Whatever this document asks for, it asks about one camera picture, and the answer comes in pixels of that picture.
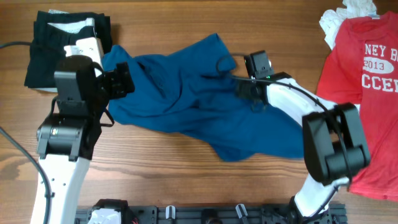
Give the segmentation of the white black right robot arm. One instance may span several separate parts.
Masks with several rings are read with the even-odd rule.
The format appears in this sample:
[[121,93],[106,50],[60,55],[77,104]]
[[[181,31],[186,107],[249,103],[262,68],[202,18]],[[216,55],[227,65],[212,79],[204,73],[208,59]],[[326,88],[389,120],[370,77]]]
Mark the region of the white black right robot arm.
[[268,214],[287,223],[318,222],[331,217],[332,198],[370,164],[371,156],[359,111],[352,103],[324,100],[281,72],[238,78],[239,95],[274,107],[302,128],[303,158],[308,176],[288,205]]

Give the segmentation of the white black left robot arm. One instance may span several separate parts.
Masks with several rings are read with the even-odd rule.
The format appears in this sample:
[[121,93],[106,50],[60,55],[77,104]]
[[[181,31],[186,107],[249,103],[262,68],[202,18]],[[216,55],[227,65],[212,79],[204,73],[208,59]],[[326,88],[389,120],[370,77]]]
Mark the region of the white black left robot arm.
[[135,86],[126,62],[105,71],[88,56],[61,60],[54,73],[58,95],[37,130],[42,169],[31,223],[73,223],[80,190],[93,150],[109,115],[110,100],[124,98]]

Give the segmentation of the blue polo shirt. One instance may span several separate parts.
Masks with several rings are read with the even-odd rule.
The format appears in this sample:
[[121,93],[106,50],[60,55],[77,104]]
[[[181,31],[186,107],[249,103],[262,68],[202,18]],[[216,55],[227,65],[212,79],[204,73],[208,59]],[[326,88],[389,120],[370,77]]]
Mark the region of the blue polo shirt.
[[301,159],[300,125],[275,107],[237,97],[236,80],[221,74],[235,67],[228,54],[217,34],[170,55],[132,57],[113,46],[103,68],[126,62],[135,90],[110,101],[111,116],[120,124],[200,139],[228,162],[256,153]]

